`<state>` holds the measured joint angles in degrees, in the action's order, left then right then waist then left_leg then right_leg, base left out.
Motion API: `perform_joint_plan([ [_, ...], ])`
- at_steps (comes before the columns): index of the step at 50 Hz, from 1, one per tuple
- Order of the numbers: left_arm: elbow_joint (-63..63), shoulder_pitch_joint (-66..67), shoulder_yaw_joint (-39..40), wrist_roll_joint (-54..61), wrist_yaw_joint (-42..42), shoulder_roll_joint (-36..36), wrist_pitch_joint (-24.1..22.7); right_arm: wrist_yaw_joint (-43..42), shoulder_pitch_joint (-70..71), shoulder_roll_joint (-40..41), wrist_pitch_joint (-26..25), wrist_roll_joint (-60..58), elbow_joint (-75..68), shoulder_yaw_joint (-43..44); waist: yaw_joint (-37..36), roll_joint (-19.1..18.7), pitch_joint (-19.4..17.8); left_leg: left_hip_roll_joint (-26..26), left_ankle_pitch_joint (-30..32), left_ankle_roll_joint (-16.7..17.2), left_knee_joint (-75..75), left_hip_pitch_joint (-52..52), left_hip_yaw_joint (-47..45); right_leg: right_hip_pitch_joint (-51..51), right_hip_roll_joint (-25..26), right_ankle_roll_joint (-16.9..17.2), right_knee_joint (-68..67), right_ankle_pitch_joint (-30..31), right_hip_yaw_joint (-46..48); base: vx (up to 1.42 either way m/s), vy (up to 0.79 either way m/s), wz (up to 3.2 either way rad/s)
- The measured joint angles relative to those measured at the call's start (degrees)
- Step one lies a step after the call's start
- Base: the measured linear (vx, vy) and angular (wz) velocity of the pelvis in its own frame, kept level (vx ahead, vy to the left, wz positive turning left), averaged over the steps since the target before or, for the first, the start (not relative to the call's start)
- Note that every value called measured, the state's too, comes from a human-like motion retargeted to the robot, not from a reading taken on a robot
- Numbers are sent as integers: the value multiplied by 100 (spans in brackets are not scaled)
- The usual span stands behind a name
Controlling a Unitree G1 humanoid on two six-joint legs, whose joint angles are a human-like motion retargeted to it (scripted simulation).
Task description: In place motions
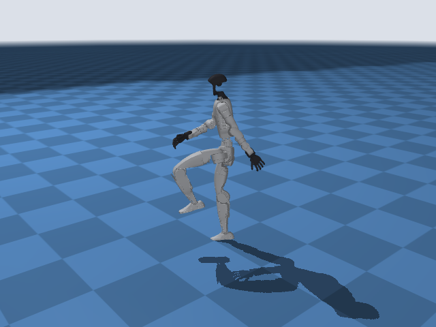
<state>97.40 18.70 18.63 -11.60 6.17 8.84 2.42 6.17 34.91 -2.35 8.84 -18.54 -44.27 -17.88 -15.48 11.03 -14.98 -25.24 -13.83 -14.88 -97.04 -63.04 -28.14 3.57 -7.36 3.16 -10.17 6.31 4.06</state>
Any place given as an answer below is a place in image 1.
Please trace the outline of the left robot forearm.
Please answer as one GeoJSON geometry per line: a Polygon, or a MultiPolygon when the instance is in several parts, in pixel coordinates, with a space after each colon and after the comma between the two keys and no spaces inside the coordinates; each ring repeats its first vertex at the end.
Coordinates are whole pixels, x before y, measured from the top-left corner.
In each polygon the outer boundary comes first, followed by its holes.
{"type": "Polygon", "coordinates": [[[237,141],[237,143],[239,145],[241,145],[242,150],[246,151],[249,156],[251,154],[253,154],[253,150],[251,149],[249,144],[246,142],[245,138],[243,137],[244,135],[242,134],[242,132],[239,129],[237,129],[236,127],[233,127],[230,130],[230,132],[235,137],[235,141],[237,141]]]}

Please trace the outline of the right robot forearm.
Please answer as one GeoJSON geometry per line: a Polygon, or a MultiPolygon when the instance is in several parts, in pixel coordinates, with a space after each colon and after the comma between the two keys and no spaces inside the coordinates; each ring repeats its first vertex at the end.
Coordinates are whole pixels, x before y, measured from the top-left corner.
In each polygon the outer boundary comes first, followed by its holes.
{"type": "Polygon", "coordinates": [[[189,136],[189,139],[192,139],[193,137],[197,137],[197,136],[199,136],[200,134],[207,132],[207,129],[208,129],[208,127],[205,126],[205,123],[203,123],[201,126],[199,126],[199,127],[195,128],[195,129],[191,130],[191,131],[192,131],[192,134],[189,134],[189,135],[188,135],[188,136],[189,136]]]}

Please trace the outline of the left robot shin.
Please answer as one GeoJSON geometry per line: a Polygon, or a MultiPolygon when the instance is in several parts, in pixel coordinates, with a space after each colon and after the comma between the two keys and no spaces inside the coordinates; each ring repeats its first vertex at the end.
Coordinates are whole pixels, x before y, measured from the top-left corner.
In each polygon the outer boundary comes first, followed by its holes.
{"type": "Polygon", "coordinates": [[[180,190],[186,195],[186,197],[188,198],[188,200],[192,203],[192,204],[197,204],[197,200],[193,194],[193,187],[185,173],[184,169],[177,169],[175,171],[175,177],[173,177],[173,179],[175,180],[176,184],[178,185],[178,187],[180,188],[180,190]],[[192,202],[192,201],[193,202],[192,202]]]}

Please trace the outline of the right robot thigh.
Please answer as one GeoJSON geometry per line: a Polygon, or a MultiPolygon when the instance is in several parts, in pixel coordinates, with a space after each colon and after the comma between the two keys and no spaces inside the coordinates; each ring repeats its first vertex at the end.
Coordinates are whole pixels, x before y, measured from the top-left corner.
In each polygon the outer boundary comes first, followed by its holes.
{"type": "Polygon", "coordinates": [[[227,191],[223,189],[227,177],[228,177],[228,168],[227,166],[232,166],[234,163],[234,158],[232,161],[228,163],[217,163],[215,168],[215,176],[214,176],[214,184],[215,184],[215,192],[217,194],[217,199],[220,203],[226,203],[230,199],[230,195],[227,191]]]}

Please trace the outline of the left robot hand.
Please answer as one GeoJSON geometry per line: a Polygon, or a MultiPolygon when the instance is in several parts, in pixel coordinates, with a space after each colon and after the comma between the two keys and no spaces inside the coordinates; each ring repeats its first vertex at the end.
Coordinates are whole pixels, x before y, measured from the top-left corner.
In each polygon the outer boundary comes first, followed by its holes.
{"type": "MultiPolygon", "coordinates": [[[[252,148],[251,148],[252,149],[252,148]]],[[[252,149],[253,150],[253,149],[252,149]]],[[[251,161],[251,169],[253,170],[253,165],[255,166],[256,170],[258,171],[258,167],[261,170],[261,167],[263,168],[262,163],[265,165],[265,163],[261,160],[261,158],[257,155],[255,155],[255,151],[253,151],[253,154],[251,154],[250,156],[248,155],[248,153],[245,151],[246,155],[248,156],[248,158],[250,158],[251,161]],[[261,162],[260,162],[261,161],[261,162]],[[261,167],[260,167],[260,165],[261,167]],[[258,167],[256,166],[258,165],[258,167]]]]}

